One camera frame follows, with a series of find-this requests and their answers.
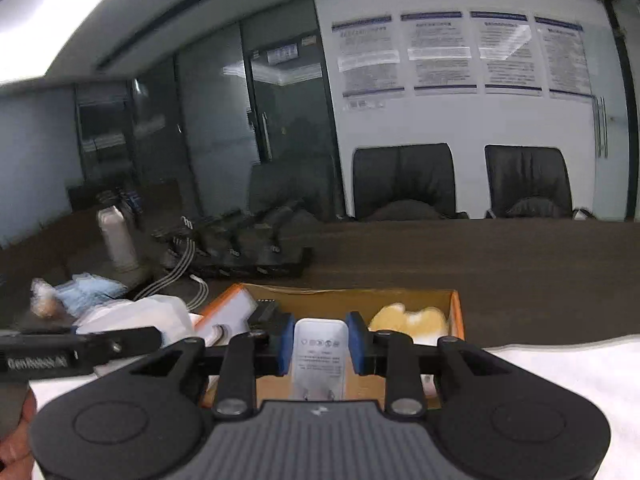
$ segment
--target human hand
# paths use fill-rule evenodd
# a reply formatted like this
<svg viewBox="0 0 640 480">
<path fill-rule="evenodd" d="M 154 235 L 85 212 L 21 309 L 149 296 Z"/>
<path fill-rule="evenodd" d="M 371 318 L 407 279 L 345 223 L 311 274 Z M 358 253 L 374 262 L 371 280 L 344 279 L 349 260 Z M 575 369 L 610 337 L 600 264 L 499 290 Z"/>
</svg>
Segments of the human hand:
<svg viewBox="0 0 640 480">
<path fill-rule="evenodd" d="M 33 456 L 29 448 L 29 424 L 36 413 L 36 398 L 29 390 L 22 405 L 22 416 L 14 432 L 0 442 L 0 461 L 4 470 L 0 480 L 30 480 Z"/>
</svg>

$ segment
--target ceiling light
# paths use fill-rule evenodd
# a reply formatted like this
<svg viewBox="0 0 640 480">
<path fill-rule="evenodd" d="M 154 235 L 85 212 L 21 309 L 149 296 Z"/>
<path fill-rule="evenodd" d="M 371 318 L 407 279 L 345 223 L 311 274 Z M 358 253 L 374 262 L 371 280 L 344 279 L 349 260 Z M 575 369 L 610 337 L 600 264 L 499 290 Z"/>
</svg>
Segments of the ceiling light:
<svg viewBox="0 0 640 480">
<path fill-rule="evenodd" d="M 102 0 L 28 0 L 17 24 L 0 23 L 0 83 L 45 75 L 53 60 Z M 1 0 L 10 5 L 10 0 Z"/>
<path fill-rule="evenodd" d="M 244 62 L 238 61 L 231 65 L 222 67 L 223 75 L 235 75 L 246 79 L 244 73 Z M 254 81 L 268 83 L 276 86 L 287 86 L 311 79 L 319 79 L 322 77 L 322 66 L 319 63 L 300 66 L 298 68 L 281 70 L 273 66 L 264 66 L 254 64 L 252 67 L 252 76 Z"/>
</svg>

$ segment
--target white bottle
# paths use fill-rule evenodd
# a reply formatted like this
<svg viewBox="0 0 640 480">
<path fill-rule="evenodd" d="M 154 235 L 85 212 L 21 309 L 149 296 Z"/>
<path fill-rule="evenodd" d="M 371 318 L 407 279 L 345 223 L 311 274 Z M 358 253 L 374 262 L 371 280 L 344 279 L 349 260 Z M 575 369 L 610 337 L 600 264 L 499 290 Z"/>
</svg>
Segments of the white bottle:
<svg viewBox="0 0 640 480">
<path fill-rule="evenodd" d="M 109 256 L 119 272 L 138 267 L 136 250 L 124 216 L 116 206 L 98 211 L 98 225 L 107 245 Z"/>
</svg>

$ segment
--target black leather chair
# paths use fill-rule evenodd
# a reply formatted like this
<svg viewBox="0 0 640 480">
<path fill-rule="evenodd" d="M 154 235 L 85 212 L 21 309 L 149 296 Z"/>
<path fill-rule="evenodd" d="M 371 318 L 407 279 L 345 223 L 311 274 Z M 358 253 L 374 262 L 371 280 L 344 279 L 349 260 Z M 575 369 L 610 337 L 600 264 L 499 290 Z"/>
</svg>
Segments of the black leather chair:
<svg viewBox="0 0 640 480">
<path fill-rule="evenodd" d="M 569 176 L 557 148 L 484 147 L 491 193 L 486 218 L 575 218 L 586 209 L 572 207 Z"/>
<path fill-rule="evenodd" d="M 353 155 L 357 220 L 468 218 L 456 212 L 456 183 L 449 145 L 359 148 Z"/>
<path fill-rule="evenodd" d="M 303 200 L 303 209 L 321 222 L 337 219 L 331 158 L 315 156 L 255 164 L 249 180 L 251 213 Z"/>
</svg>

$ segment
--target poster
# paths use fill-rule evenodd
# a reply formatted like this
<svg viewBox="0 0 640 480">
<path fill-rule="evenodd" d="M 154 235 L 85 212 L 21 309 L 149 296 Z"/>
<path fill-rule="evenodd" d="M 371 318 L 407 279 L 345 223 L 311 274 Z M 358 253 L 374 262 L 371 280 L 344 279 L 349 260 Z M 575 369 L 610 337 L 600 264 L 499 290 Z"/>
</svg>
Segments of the poster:
<svg viewBox="0 0 640 480">
<path fill-rule="evenodd" d="M 487 93 L 542 95 L 540 69 L 524 14 L 472 11 Z"/>
<path fill-rule="evenodd" d="M 412 12 L 400 21 L 416 93 L 477 91 L 462 12 Z"/>
<path fill-rule="evenodd" d="M 545 57 L 550 92 L 590 98 L 582 27 L 536 16 L 536 28 Z"/>
<path fill-rule="evenodd" d="M 343 97 L 393 96 L 404 91 L 391 23 L 391 15 L 386 15 L 332 24 L 338 69 L 344 79 Z"/>
</svg>

